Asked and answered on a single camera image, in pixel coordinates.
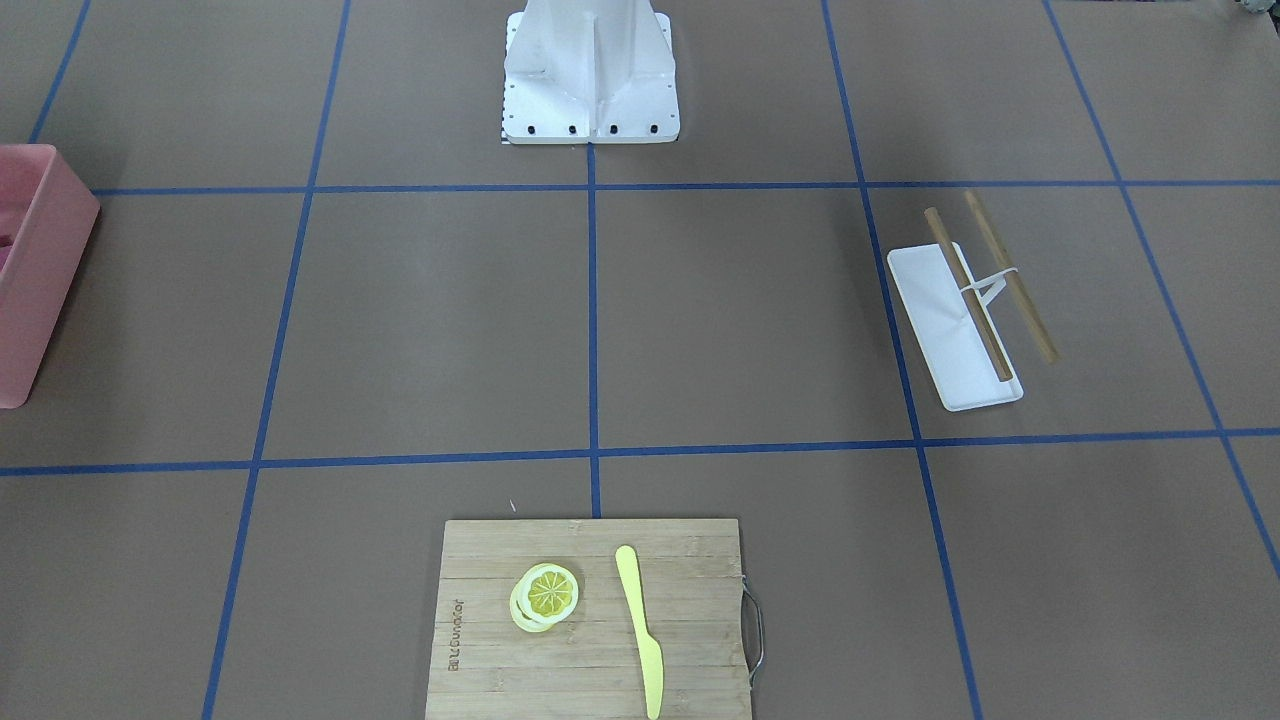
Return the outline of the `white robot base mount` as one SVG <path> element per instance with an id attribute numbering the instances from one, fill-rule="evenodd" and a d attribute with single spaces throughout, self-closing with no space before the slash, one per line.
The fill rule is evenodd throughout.
<path id="1" fill-rule="evenodd" d="M 503 142 L 678 140 L 672 23 L 652 3 L 529 1 L 504 40 Z"/>

